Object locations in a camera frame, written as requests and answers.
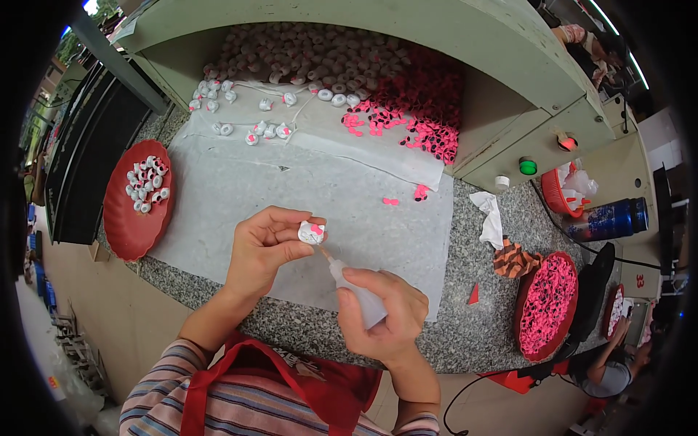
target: red basket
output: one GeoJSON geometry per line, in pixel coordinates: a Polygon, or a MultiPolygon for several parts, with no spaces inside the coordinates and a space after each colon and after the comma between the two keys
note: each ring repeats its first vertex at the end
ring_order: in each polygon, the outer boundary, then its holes
{"type": "MultiPolygon", "coordinates": [[[[570,162],[570,171],[577,170],[574,163],[570,162]]],[[[584,212],[584,206],[580,206],[575,210],[571,210],[567,200],[563,197],[563,190],[560,188],[560,180],[558,179],[558,169],[553,168],[540,177],[540,185],[543,188],[543,197],[548,207],[553,212],[566,213],[575,218],[581,216],[584,212]]]]}
{"type": "MultiPolygon", "coordinates": [[[[545,261],[546,259],[549,259],[550,257],[554,256],[562,257],[564,260],[566,260],[567,263],[569,263],[572,266],[574,277],[577,277],[577,268],[574,266],[574,262],[572,261],[570,255],[568,255],[564,251],[556,251],[543,260],[545,261]]],[[[538,353],[525,353],[521,349],[521,341],[519,339],[519,336],[521,335],[521,318],[524,316],[524,306],[526,304],[526,299],[528,298],[528,289],[533,284],[535,274],[538,272],[539,269],[540,265],[535,267],[535,269],[532,270],[530,273],[521,277],[521,280],[519,281],[519,295],[517,296],[517,306],[514,309],[514,337],[516,338],[517,345],[519,347],[519,350],[523,354],[523,357],[525,357],[526,360],[533,363],[538,363],[545,360],[547,357],[553,354],[556,349],[558,349],[561,343],[563,343],[563,340],[565,339],[567,332],[570,330],[572,318],[574,318],[574,312],[577,310],[577,297],[579,295],[579,282],[576,282],[574,284],[574,294],[572,295],[572,299],[570,299],[570,304],[567,306],[567,313],[565,313],[565,319],[560,323],[560,328],[558,329],[555,336],[553,336],[552,340],[548,342],[543,348],[541,348],[541,350],[538,353]]]]}
{"type": "Polygon", "coordinates": [[[613,335],[616,332],[616,328],[618,327],[618,323],[613,327],[613,331],[609,335],[609,323],[611,322],[611,314],[613,313],[613,302],[616,299],[616,293],[618,290],[621,290],[621,298],[625,298],[625,287],[621,284],[618,285],[616,289],[613,290],[613,292],[609,293],[609,299],[608,302],[606,302],[606,310],[604,311],[604,320],[601,323],[601,332],[603,333],[602,336],[608,340],[611,340],[613,335]]]}
{"type": "Polygon", "coordinates": [[[112,252],[121,260],[133,262],[145,256],[163,236],[170,223],[175,205],[175,177],[168,151],[156,140],[134,144],[121,157],[112,171],[104,196],[104,233],[112,252]],[[148,156],[158,156],[168,168],[163,176],[163,187],[170,189],[170,196],[159,205],[153,205],[148,213],[133,210],[133,200],[126,195],[126,173],[133,170],[133,163],[148,156]]]}

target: red triangle piece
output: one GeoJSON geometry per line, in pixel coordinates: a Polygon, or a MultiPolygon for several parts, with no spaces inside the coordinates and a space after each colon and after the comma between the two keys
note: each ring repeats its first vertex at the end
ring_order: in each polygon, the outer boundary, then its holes
{"type": "Polygon", "coordinates": [[[479,301],[479,297],[477,295],[477,283],[475,283],[475,287],[473,288],[473,292],[470,294],[470,300],[468,300],[468,304],[475,304],[479,301]]]}

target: hand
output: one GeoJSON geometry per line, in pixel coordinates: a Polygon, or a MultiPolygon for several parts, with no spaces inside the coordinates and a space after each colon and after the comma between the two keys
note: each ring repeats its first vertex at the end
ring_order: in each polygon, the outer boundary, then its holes
{"type": "Polygon", "coordinates": [[[339,327],[347,349],[389,366],[416,350],[415,339],[422,332],[429,298],[405,280],[388,271],[345,268],[349,283],[378,295],[388,312],[384,322],[364,329],[361,306],[356,295],[345,287],[337,289],[339,327]]]}
{"type": "Polygon", "coordinates": [[[616,324],[616,331],[611,337],[611,342],[615,345],[621,343],[625,334],[628,332],[628,327],[630,327],[630,320],[626,317],[621,317],[616,324]]]}
{"type": "Polygon", "coordinates": [[[244,298],[259,299],[268,293],[281,265],[315,252],[298,240],[304,220],[317,225],[327,222],[307,211],[269,206],[238,223],[223,288],[244,298]]]}

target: blue water bottle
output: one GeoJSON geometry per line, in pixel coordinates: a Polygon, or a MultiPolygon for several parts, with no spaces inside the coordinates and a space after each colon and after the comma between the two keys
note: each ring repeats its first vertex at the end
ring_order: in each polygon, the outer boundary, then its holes
{"type": "Polygon", "coordinates": [[[644,197],[626,198],[585,210],[578,218],[565,216],[563,229],[579,242],[606,241],[647,230],[644,197]]]}

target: glue bottle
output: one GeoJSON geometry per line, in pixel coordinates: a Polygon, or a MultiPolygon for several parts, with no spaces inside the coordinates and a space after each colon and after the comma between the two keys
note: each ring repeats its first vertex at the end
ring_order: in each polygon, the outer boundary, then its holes
{"type": "Polygon", "coordinates": [[[380,320],[385,318],[388,312],[385,310],[383,300],[365,287],[358,287],[349,283],[344,278],[344,275],[342,275],[342,270],[344,268],[348,268],[349,266],[341,260],[334,259],[327,253],[327,251],[325,251],[324,248],[319,248],[329,262],[329,273],[332,274],[332,277],[334,277],[334,280],[337,282],[337,287],[346,287],[352,290],[359,300],[361,315],[364,319],[364,328],[368,330],[375,326],[380,320]]]}

